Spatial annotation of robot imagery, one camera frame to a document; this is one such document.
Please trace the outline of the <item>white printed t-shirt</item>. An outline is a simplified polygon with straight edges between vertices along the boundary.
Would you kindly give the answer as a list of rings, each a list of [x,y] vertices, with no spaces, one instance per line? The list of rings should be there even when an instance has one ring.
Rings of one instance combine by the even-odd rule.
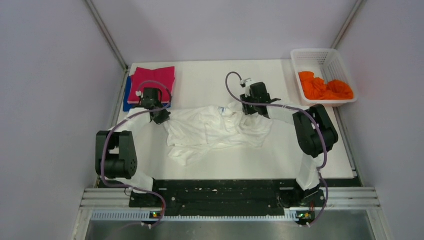
[[[257,113],[246,115],[241,103],[172,110],[164,123],[168,157],[182,166],[199,162],[214,150],[238,146],[260,148],[271,132],[273,121]]]

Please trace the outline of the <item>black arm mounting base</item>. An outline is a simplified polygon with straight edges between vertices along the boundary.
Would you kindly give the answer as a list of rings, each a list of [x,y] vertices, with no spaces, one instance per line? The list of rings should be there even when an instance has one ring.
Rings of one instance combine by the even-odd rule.
[[[152,208],[158,218],[282,216],[291,207],[319,208],[325,188],[301,193],[294,179],[268,180],[155,180],[148,193],[124,191],[130,208]]]

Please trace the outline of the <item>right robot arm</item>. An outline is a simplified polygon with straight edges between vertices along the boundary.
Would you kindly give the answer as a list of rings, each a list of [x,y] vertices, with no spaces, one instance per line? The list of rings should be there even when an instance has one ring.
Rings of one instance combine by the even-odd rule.
[[[316,104],[303,109],[283,105],[279,98],[271,98],[265,83],[250,78],[242,80],[240,86],[245,89],[240,95],[245,115],[259,114],[294,126],[303,155],[296,177],[300,188],[293,192],[293,200],[299,206],[307,206],[314,198],[312,190],[320,184],[320,170],[327,165],[328,153],[339,140],[325,107]]]

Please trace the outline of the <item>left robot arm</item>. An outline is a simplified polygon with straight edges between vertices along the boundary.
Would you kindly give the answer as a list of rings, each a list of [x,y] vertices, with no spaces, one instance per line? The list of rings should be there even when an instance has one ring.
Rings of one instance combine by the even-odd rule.
[[[149,207],[160,202],[159,191],[153,188],[154,179],[145,173],[137,173],[138,157],[135,139],[142,128],[161,125],[170,119],[168,106],[162,103],[164,92],[146,87],[137,91],[139,103],[127,116],[109,130],[96,134],[95,171],[103,183],[111,188],[129,188],[141,194],[141,200]]]

